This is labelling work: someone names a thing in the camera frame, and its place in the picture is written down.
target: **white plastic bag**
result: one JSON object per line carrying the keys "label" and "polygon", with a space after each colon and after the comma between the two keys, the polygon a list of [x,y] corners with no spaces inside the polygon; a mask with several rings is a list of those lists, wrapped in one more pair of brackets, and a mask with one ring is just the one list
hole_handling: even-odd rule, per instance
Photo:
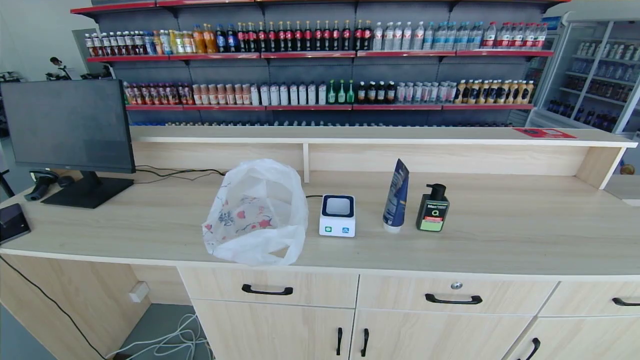
{"label": "white plastic bag", "polygon": [[[290,265],[302,252],[307,218],[307,198],[293,168],[271,159],[245,161],[222,180],[202,236],[220,259]],[[284,258],[271,254],[286,247]]]}

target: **drawer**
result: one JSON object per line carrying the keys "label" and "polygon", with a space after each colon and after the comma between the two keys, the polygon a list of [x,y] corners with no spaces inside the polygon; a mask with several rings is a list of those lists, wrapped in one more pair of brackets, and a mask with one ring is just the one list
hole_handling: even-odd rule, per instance
{"label": "drawer", "polygon": [[534,315],[555,285],[555,281],[361,275],[358,308]]}
{"label": "drawer", "polygon": [[540,316],[573,315],[640,315],[640,282],[560,282]]}
{"label": "drawer", "polygon": [[357,274],[179,268],[192,299],[355,307]]}

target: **green glass bottle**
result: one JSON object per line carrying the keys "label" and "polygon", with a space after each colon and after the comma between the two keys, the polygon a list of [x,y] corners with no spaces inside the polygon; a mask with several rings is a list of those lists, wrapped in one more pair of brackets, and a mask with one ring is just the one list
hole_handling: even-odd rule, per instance
{"label": "green glass bottle", "polygon": [[333,89],[333,79],[329,81],[329,92],[326,95],[327,104],[335,104],[335,90]]}
{"label": "green glass bottle", "polygon": [[344,93],[344,80],[340,80],[340,91],[338,91],[338,103],[344,104],[346,94]]}
{"label": "green glass bottle", "polygon": [[353,104],[355,94],[353,93],[353,80],[349,80],[349,92],[347,93],[347,104]]}

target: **red sign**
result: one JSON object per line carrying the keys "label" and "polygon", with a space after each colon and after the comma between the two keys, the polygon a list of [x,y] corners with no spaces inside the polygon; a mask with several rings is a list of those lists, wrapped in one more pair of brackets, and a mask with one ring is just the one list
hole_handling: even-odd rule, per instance
{"label": "red sign", "polygon": [[577,139],[573,135],[569,135],[556,129],[540,129],[537,127],[514,127],[515,131],[519,131],[532,138],[548,138],[548,139]]}

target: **black handle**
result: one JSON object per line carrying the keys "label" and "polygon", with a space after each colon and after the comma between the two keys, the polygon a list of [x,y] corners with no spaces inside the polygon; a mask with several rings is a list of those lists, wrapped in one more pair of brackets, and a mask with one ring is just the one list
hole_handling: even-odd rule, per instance
{"label": "black handle", "polygon": [[436,304],[478,305],[482,302],[480,295],[471,296],[471,301],[440,300],[437,299],[434,294],[424,294],[424,298],[427,299],[428,302],[434,302]]}
{"label": "black handle", "polygon": [[291,295],[291,294],[293,294],[293,288],[290,288],[288,286],[286,288],[284,288],[284,291],[281,291],[279,293],[270,293],[268,291],[253,290],[253,289],[251,289],[251,285],[244,284],[244,285],[242,285],[242,291],[244,291],[245,293],[249,293],[249,294],[260,294],[260,295]]}
{"label": "black handle", "polygon": [[335,349],[335,355],[340,356],[340,345],[342,344],[342,327],[338,328],[338,347]]}
{"label": "black handle", "polygon": [[538,338],[533,338],[533,340],[531,340],[531,342],[533,343],[533,351],[531,352],[531,354],[529,354],[529,356],[527,356],[526,359],[524,360],[531,360],[531,358],[533,357],[533,355],[536,354],[536,352],[538,351],[538,349],[540,348],[540,339]]}
{"label": "black handle", "polygon": [[360,355],[365,357],[367,355],[367,343],[369,342],[369,330],[364,329],[364,347],[360,351]]}
{"label": "black handle", "polygon": [[625,302],[619,297],[614,297],[611,301],[617,306],[640,306],[640,302]]}

